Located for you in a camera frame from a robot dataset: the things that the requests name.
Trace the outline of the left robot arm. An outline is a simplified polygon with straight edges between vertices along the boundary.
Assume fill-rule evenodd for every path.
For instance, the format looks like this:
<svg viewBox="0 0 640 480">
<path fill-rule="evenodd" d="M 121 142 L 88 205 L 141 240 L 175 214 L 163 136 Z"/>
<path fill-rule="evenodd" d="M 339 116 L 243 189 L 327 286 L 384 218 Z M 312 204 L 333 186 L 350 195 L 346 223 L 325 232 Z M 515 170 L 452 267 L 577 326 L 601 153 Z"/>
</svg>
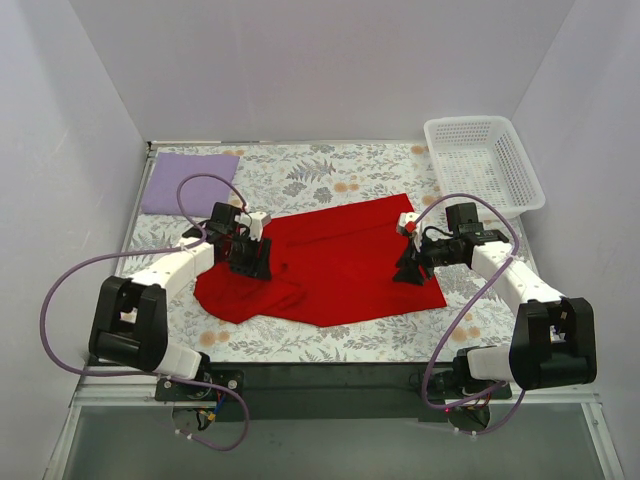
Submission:
<svg viewBox="0 0 640 480">
<path fill-rule="evenodd" d="M 218 264 L 235 274 L 270 280 L 271 240 L 264 236 L 271 217 L 216 203 L 209 219 L 184 232 L 175 247 L 130 277 L 111 276 L 101 286 L 89 337 L 99 359 L 178 378 L 193 400 L 213 386 L 203 369 L 205 356 L 169 340 L 170 301 L 199 275 Z"/>
</svg>

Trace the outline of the red t shirt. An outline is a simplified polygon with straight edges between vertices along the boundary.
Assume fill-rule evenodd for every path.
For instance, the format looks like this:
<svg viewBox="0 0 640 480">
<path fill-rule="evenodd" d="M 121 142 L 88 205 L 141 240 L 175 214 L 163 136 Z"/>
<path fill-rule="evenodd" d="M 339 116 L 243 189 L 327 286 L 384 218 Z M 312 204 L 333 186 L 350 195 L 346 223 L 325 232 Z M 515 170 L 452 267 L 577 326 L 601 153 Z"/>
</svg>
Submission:
<svg viewBox="0 0 640 480">
<path fill-rule="evenodd" d="M 197 278 L 194 297 L 234 324 L 264 315 L 329 327 L 443 308 L 437 280 L 417 286 L 392 279 L 407 246 L 397 220 L 412 209 L 399 194 L 276 218 L 265 229 L 271 280 L 220 263 Z"/>
</svg>

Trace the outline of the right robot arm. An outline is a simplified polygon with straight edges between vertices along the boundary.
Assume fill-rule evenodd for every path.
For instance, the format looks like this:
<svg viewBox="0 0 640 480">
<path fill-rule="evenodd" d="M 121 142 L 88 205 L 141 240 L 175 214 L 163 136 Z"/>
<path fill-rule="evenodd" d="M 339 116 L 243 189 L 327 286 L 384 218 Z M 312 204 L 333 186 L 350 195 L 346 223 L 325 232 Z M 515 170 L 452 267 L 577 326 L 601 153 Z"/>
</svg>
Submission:
<svg viewBox="0 0 640 480">
<path fill-rule="evenodd" d="M 408 245 L 396 264 L 394 281 L 421 285 L 438 267 L 466 265 L 484 278 L 515 316 L 507 346 L 460 350 L 449 373 L 464 397 L 488 385 L 513 382 L 524 390 L 589 384 L 597 376 L 594 311 L 583 298 L 569 298 L 550 287 L 524 262 L 504 233 L 488 230 L 475 204 L 445 210 L 448 230 L 432 239 L 430 226 L 416 213 L 403 213 L 398 232 Z"/>
</svg>

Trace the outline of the white plastic basket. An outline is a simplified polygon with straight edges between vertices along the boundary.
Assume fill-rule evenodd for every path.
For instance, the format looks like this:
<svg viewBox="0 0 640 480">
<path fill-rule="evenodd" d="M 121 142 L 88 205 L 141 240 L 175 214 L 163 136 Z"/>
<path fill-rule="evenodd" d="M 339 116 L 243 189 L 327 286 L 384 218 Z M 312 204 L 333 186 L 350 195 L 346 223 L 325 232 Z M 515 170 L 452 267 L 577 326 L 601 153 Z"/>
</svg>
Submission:
<svg viewBox="0 0 640 480">
<path fill-rule="evenodd" d="M 509 119 L 432 119 L 424 124 L 424 134 L 443 196 L 474 195 L 508 219 L 544 206 L 543 189 Z"/>
</svg>

